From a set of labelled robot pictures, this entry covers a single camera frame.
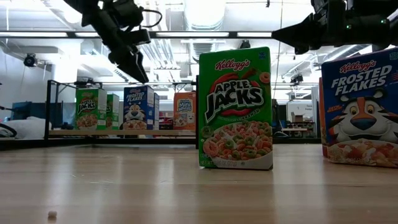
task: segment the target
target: security camera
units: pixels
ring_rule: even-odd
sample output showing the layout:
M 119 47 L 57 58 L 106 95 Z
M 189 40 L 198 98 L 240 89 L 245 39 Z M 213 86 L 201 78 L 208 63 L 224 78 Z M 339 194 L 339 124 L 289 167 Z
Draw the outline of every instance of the security camera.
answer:
M 26 58 L 24 59 L 24 65 L 29 68 L 37 67 L 37 58 L 36 54 L 27 54 Z

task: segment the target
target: cartoon tiger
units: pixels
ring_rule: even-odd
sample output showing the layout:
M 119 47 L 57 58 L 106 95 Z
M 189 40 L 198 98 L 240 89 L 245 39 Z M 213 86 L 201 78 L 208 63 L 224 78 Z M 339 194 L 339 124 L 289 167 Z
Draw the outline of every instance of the cartoon tiger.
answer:
M 360 138 L 398 142 L 398 115 L 388 112 L 378 103 L 378 99 L 385 95 L 380 89 L 373 96 L 341 96 L 340 100 L 346 106 L 329 123 L 334 143 Z

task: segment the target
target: ceiling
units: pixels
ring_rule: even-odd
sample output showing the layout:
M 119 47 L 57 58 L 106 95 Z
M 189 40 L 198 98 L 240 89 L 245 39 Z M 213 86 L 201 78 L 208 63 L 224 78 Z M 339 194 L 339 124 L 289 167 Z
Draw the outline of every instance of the ceiling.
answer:
M 301 22 L 313 8 L 310 0 L 140 0 L 137 4 L 163 13 L 162 22 L 153 28 L 157 30 L 217 30 L 217 31 L 264 31 L 270 32 Z M 68 7 L 62 0 L 0 0 L 0 30 L 20 31 L 94 31 L 91 26 L 80 26 L 81 15 Z M 158 18 L 146 14 L 143 24 L 153 24 Z M 194 80 L 198 65 L 194 58 L 209 50 L 236 49 L 241 39 L 182 40 L 156 39 L 151 45 L 141 47 L 144 67 L 152 82 L 180 82 Z M 320 77 L 318 63 L 338 49 L 322 47 L 320 50 L 295 55 L 294 48 L 272 39 L 249 39 L 251 47 L 268 46 L 271 50 L 272 83 L 275 98 L 288 99 L 292 91 L 290 78 L 302 74 L 304 83 L 317 83 Z M 79 51 L 71 50 L 77 46 Z M 100 40 L 90 39 L 10 39 L 8 47 L 22 54 L 35 47 L 39 59 L 47 63 L 70 60 L 80 65 L 78 75 L 89 76 L 103 82 L 122 82 L 115 74 L 115 66 L 107 61 L 107 49 Z M 55 47 L 46 54 L 41 47 Z M 134 80 L 124 74 L 130 82 Z M 303 90 L 310 93 L 308 86 Z

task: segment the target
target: red kellogg's logo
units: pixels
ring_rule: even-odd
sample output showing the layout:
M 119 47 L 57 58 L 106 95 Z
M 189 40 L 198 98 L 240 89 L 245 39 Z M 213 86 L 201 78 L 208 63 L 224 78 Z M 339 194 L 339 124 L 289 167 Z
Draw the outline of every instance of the red kellogg's logo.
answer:
M 340 68 L 340 73 L 347 73 L 349 71 L 355 71 L 355 70 L 363 72 L 363 71 L 368 71 L 369 68 L 375 66 L 376 66 L 375 60 L 371 60 L 368 63 L 360 63 L 359 61 L 355 63 L 347 63 Z
M 241 71 L 244 68 L 250 65 L 250 61 L 248 59 L 243 62 L 235 62 L 235 59 L 222 60 L 216 63 L 215 70 L 222 71 L 224 69 L 232 68 L 234 71 Z

